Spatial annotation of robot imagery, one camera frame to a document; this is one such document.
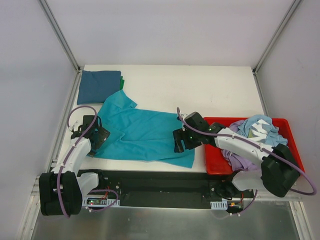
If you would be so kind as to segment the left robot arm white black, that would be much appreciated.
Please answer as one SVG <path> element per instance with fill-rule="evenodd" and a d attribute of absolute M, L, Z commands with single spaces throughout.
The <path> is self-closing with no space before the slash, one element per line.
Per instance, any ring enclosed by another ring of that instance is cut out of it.
<path fill-rule="evenodd" d="M 56 166 L 39 177 L 40 210 L 44 216 L 71 216 L 81 211 L 91 191 L 102 194 L 108 187 L 101 170 L 78 174 L 85 157 L 94 157 L 110 136 L 102 120 L 84 115 L 82 125 L 72 130 L 70 145 Z"/>

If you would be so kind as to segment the teal t shirt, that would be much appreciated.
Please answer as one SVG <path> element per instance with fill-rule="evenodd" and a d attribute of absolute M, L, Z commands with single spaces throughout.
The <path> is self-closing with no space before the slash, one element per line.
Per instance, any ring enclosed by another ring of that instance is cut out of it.
<path fill-rule="evenodd" d="M 95 157 L 110 160 L 159 161 L 192 168 L 195 151 L 174 151 L 173 131 L 182 123 L 174 113 L 138 109 L 123 90 L 110 95 L 97 114 L 110 135 Z"/>

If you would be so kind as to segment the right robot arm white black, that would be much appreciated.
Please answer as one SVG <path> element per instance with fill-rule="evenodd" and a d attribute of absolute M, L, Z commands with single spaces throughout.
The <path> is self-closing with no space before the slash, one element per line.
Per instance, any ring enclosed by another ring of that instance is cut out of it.
<path fill-rule="evenodd" d="M 241 156 L 258 168 L 254 171 L 236 170 L 217 185 L 215 192 L 222 198 L 231 199 L 249 189 L 267 190 L 283 198 L 292 191 L 302 173 L 286 145 L 255 142 L 218 122 L 209 124 L 198 112 L 187 117 L 179 114 L 177 118 L 182 122 L 182 128 L 173 131 L 176 153 L 210 145 Z"/>

